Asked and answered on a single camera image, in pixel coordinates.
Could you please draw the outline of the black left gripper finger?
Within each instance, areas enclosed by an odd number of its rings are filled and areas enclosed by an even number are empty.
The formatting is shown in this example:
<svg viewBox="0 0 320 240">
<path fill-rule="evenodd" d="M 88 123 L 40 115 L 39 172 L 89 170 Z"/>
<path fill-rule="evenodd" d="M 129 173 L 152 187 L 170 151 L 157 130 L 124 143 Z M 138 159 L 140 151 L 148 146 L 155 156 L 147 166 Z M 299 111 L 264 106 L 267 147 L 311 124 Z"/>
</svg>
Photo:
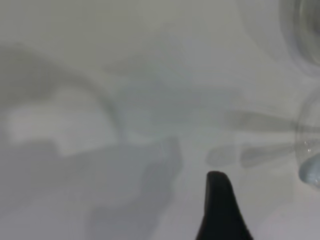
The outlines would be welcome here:
<svg viewBox="0 0 320 240">
<path fill-rule="evenodd" d="M 206 175 L 204 214 L 197 240 L 252 240 L 232 183 L 221 171 Z"/>
</svg>

